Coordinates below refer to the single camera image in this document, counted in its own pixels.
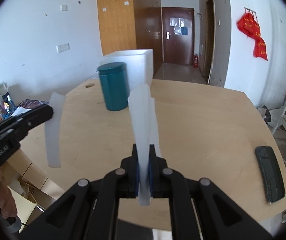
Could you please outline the person's left hand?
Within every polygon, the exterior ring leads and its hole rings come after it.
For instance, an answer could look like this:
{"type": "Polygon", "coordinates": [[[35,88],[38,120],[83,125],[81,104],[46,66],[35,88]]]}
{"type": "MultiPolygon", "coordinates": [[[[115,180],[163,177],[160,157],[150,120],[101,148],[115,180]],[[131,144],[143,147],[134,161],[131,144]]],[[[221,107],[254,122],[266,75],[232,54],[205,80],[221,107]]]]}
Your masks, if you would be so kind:
{"type": "Polygon", "coordinates": [[[0,168],[0,208],[1,215],[4,219],[18,215],[16,202],[2,174],[2,168],[0,168]]]}

